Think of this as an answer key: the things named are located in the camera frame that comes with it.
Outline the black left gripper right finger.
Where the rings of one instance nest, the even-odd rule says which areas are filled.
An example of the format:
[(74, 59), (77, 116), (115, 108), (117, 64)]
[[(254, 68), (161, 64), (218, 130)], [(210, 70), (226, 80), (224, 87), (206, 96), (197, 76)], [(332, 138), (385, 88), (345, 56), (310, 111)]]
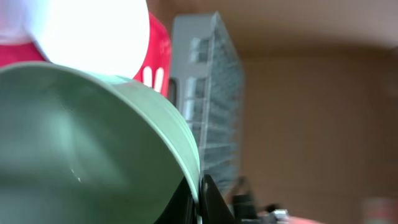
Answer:
[(201, 180), (200, 214), (202, 224), (236, 223), (215, 182), (208, 174)]

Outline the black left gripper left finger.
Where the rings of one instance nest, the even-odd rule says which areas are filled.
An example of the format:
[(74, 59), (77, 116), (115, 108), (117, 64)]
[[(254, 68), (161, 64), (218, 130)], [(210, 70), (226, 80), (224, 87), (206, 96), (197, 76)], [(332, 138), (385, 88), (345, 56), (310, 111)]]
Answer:
[(195, 222), (193, 197), (186, 178), (183, 178), (165, 210), (154, 224), (194, 224)]

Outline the green bowl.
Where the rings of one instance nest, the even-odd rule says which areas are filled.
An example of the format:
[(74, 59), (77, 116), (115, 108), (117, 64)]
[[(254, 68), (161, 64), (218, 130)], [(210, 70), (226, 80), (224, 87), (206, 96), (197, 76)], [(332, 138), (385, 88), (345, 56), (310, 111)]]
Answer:
[(1, 69), (1, 223), (155, 223), (200, 162), (181, 113), (123, 77)]

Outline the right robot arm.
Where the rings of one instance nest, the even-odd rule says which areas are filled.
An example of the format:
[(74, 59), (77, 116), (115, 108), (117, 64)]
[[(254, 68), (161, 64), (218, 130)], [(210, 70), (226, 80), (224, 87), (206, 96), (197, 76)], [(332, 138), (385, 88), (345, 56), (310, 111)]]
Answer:
[(318, 221), (293, 217), (277, 203), (263, 208), (256, 205), (247, 178), (240, 177), (231, 189), (228, 205), (215, 181), (208, 174), (201, 180), (200, 215), (205, 224), (320, 224)]

